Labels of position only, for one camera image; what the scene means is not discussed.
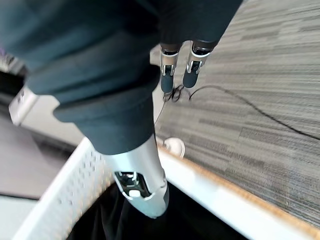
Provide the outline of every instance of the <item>wire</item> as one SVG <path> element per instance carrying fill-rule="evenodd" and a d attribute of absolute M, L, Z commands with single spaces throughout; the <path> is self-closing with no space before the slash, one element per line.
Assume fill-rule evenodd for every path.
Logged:
<path fill-rule="evenodd" d="M 285 122 L 282 122 L 278 119 L 276 119 L 274 116 L 271 116 L 269 115 L 268 113 L 264 112 L 263 110 L 261 110 L 260 108 L 258 108 L 255 104 L 253 104 L 252 102 L 250 102 L 249 100 L 247 100 L 246 98 L 242 97 L 242 96 L 239 96 L 238 94 L 234 93 L 233 91 L 231 90 L 228 90 L 228 89 L 225 89 L 221 86 L 217 86 L 217 85 L 206 85 L 206 86 L 202 86 L 200 88 L 198 88 L 197 90 L 195 90 L 193 93 L 190 93 L 190 91 L 188 91 L 187 89 L 185 89 L 185 87 L 183 85 L 179 85 L 177 87 L 175 87 L 172 92 L 170 93 L 165 93 L 164 96 L 163 96 L 163 100 L 165 102 L 168 102 L 169 100 L 172 100 L 172 102 L 177 102 L 180 97 L 181 97 L 181 93 L 182 91 L 186 91 L 189 95 L 189 101 L 191 100 L 191 98 L 193 97 L 193 95 L 197 92 L 199 92 L 200 90 L 203 90 L 203 89 L 216 89 L 216 90 L 219 90 L 219 91 L 222 91 L 226 94 L 229 94 L 239 100 L 241 100 L 243 103 L 249 105 L 250 107 L 252 107 L 254 110 L 256 110 L 258 113 L 260 113 L 261 115 L 267 117 L 268 119 L 271 119 L 272 121 L 286 127 L 287 129 L 290 129 L 291 131 L 297 133 L 297 134 L 300 134 L 300 135 L 303 135 L 303 136 L 307 136 L 309 138 L 312 138 L 312 139 L 315 139 L 315 140 L 319 140 L 320 141 L 320 137 L 317 137 L 317 136 L 313 136 L 311 134 L 308 134 L 304 131 L 300 131 L 288 124 L 286 124 Z"/>

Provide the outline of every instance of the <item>white perforated panel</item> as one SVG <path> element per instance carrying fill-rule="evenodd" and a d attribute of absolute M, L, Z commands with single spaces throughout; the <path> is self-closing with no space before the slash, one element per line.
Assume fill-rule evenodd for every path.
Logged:
<path fill-rule="evenodd" d="M 66 239 L 82 214 L 112 182 L 104 158 L 84 138 L 13 239 Z"/>

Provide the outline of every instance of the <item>silver joint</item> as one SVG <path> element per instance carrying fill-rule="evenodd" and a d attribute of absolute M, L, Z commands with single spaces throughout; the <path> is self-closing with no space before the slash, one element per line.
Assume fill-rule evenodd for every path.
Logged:
<path fill-rule="evenodd" d="M 128 152 L 105 155 L 122 195 L 150 218 L 161 216 L 168 206 L 168 183 L 161 166 L 155 136 Z"/>
<path fill-rule="evenodd" d="M 200 72 L 200 69 L 205 65 L 206 60 L 207 60 L 207 58 L 208 58 L 210 53 L 211 52 L 209 51 L 207 54 L 198 55 L 198 54 L 194 53 L 193 44 L 191 44 L 189 56 L 188 56 L 188 59 L 186 61 L 186 71 L 190 74 L 194 62 L 198 62 L 198 67 L 197 67 L 197 69 L 195 71 L 195 73 L 198 74 Z"/>
<path fill-rule="evenodd" d="M 172 55 L 165 54 L 162 49 L 160 51 L 160 67 L 161 67 L 161 74 L 163 76 L 166 75 L 166 66 L 170 66 L 170 75 L 173 76 L 175 74 L 175 70 L 177 67 L 178 62 L 178 55 L 179 52 L 174 53 Z"/>

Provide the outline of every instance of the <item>striped carpet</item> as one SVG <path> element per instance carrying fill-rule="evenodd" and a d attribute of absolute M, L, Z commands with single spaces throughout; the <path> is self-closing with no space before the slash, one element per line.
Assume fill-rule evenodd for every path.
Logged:
<path fill-rule="evenodd" d="M 176 84 L 188 55 L 182 47 Z M 151 53 L 159 63 L 159 48 Z M 191 89 L 216 85 L 320 138 L 320 1 L 249 0 Z M 179 137 L 185 157 L 320 227 L 320 141 L 287 129 L 217 89 L 167 102 L 158 137 Z"/>

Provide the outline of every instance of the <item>wooden edge strip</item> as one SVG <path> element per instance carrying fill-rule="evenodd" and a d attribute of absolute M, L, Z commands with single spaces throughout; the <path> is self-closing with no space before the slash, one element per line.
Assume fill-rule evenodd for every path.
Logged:
<path fill-rule="evenodd" d="M 234 183 L 231 183 L 230 181 L 216 175 L 215 173 L 203 168 L 202 166 L 192 162 L 191 160 L 187 158 L 179 158 L 178 156 L 172 154 L 169 152 L 166 148 L 158 144 L 158 148 L 162 151 L 166 152 L 167 154 L 171 155 L 172 157 L 176 158 L 179 161 L 184 162 L 186 165 L 192 167 L 196 172 L 199 174 L 208 177 L 213 182 L 222 185 L 229 190 L 233 191 L 234 193 L 238 194 L 242 198 L 252 202 L 253 204 L 256 204 L 263 209 L 267 210 L 268 212 L 272 213 L 273 215 L 279 217 L 280 219 L 286 221 L 287 223 L 295 226 L 296 228 L 299 228 L 303 232 L 307 233 L 311 237 L 313 237 L 315 240 L 320 240 L 320 229 L 316 228 L 315 226 L 312 226 L 311 224 L 291 215 L 290 213 L 287 213 L 277 206 L 261 199 L 260 197 L 244 190 L 243 188 L 237 186 Z"/>

